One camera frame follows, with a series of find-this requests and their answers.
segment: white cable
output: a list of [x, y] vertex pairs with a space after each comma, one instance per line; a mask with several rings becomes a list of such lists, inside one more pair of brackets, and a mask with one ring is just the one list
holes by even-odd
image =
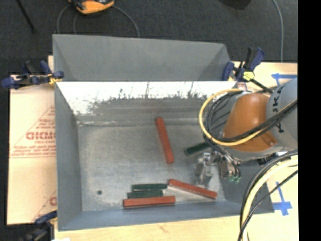
[[[244, 210], [243, 210], [243, 216], [242, 216], [242, 225], [245, 222], [245, 219], [247, 218], [250, 209], [251, 209], [251, 205], [252, 202], [257, 194], [257, 192], [259, 191], [259, 189], [264, 185], [264, 183], [272, 176], [274, 175], [276, 172], [278, 172], [281, 169], [284, 169], [286, 167], [289, 166], [293, 166], [293, 165], [297, 165], [298, 164], [298, 159], [291, 159], [289, 161], [286, 161], [280, 165], [277, 165], [275, 167], [273, 167], [272, 169], [270, 169], [267, 173], [265, 173], [265, 175], [263, 175], [258, 181], [257, 183], [253, 186], [252, 190], [250, 191], [248, 198], [245, 202], [244, 205]], [[242, 236], [242, 240], [243, 241], [248, 241], [247, 238], [247, 231], [246, 229], [243, 232], [243, 236]]]

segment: power cable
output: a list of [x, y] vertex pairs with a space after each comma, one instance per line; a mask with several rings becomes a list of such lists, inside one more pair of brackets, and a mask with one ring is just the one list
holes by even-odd
[[[274, 167], [272, 167], [268, 172], [266, 172], [266, 174], [264, 174], [258, 181], [257, 183], [253, 186], [252, 190], [250, 191], [248, 197], [246, 197], [245, 200], [245, 205], [244, 205], [244, 209], [242, 211], [241, 214], [241, 222], [242, 225], [245, 222], [245, 219], [247, 218], [247, 216], [249, 215], [250, 212], [250, 208], [252, 205], [252, 202], [257, 194], [257, 192], [259, 191], [259, 189], [264, 185], [264, 183], [273, 175], [275, 175], [278, 171], [280, 171], [283, 168], [289, 167], [289, 166], [293, 166], [296, 165], [298, 163], [298, 159], [292, 159], [289, 161], [285, 161], [284, 163], [282, 163], [281, 165], [276, 165]], [[243, 234], [241, 236], [241, 240], [246, 241], [246, 229], [243, 230]]]
[[[59, 13], [59, 15], [58, 15], [58, 19], [57, 19], [57, 33], [58, 33], [58, 34], [60, 33], [60, 18], [61, 18], [61, 15], [62, 15], [63, 12], [69, 7], [69, 5], [70, 5], [70, 4], [68, 4], [67, 6], [65, 6], [65, 7], [60, 11], [60, 13]], [[134, 24], [134, 27], [135, 27], [135, 29], [136, 29], [137, 37], [140, 38], [140, 31], [139, 31], [139, 28], [138, 28], [136, 22], [134, 21], [134, 19], [133, 19], [126, 11], [124, 11], [122, 8], [120, 8], [120, 7], [116, 6], [116, 5], [112, 5], [111, 7], [119, 10], [120, 12], [122, 12], [124, 15], [126, 15], [126, 16], [131, 20], [131, 22]], [[79, 15], [79, 13], [77, 13], [77, 14], [75, 15], [74, 19], [73, 19], [73, 24], [72, 24], [72, 26], [73, 26], [73, 32], [74, 32], [74, 34], [77, 34], [76, 21], [77, 21], [78, 15]]]
[[252, 210], [249, 212], [247, 218], [244, 220], [244, 223], [241, 227], [239, 236], [238, 236], [238, 241], [242, 241], [242, 235], [245, 231], [245, 228], [247, 227], [248, 223], [250, 222], [250, 219], [254, 215], [255, 211], [258, 209], [258, 207], [261, 205], [261, 203], [268, 197], [270, 196], [274, 191], [276, 191], [278, 188], [283, 186], [286, 182], [288, 182], [290, 179], [292, 179], [295, 175], [298, 174], [298, 170], [294, 171], [291, 175], [289, 175], [286, 179], [284, 179], [281, 183], [276, 185], [268, 194], [266, 194], [260, 201], [257, 202], [257, 204], [252, 208]]
[[279, 17], [280, 17], [280, 23], [281, 23], [281, 62], [283, 62], [283, 43], [284, 43], [284, 26], [283, 26], [283, 17], [282, 17], [282, 13], [281, 10], [276, 2], [276, 0], [272, 0], [273, 3], [276, 6], [276, 9], [278, 11]]

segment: gray bin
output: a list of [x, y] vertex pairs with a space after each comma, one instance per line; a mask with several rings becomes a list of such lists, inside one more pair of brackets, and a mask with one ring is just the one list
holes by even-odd
[[[203, 141], [198, 110], [206, 97], [234, 85], [219, 81], [228, 60], [224, 45], [75, 35], [54, 35], [53, 42], [55, 71], [66, 74], [55, 88], [59, 230], [240, 213], [255, 162], [241, 167], [238, 184], [213, 167], [214, 201], [168, 188], [165, 195], [177, 198], [173, 206], [122, 207], [132, 184], [192, 183], [197, 157], [183, 150]], [[164, 119], [172, 164], [165, 162], [156, 117]], [[267, 192], [264, 186], [259, 196]], [[272, 211], [266, 201], [258, 213]]]

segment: blue tape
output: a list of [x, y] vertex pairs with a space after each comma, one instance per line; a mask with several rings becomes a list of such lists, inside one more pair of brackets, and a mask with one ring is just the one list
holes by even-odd
[[277, 190], [279, 191], [279, 194], [281, 197], [281, 202], [272, 203], [273, 209], [274, 210], [281, 210], [282, 216], [287, 216], [287, 215], [289, 215], [288, 210], [292, 209], [293, 207], [291, 205], [291, 202], [285, 202], [281, 188], [279, 187]]

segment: green wooden block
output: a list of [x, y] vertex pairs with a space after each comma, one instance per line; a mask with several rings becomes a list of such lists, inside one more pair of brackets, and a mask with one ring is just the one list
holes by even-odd
[[160, 197], [163, 196], [163, 191], [160, 189], [155, 190], [140, 190], [127, 193], [128, 198], [148, 198], [148, 197]]
[[139, 191], [139, 190], [156, 190], [156, 189], [166, 189], [167, 184], [136, 184], [132, 185], [132, 191]]

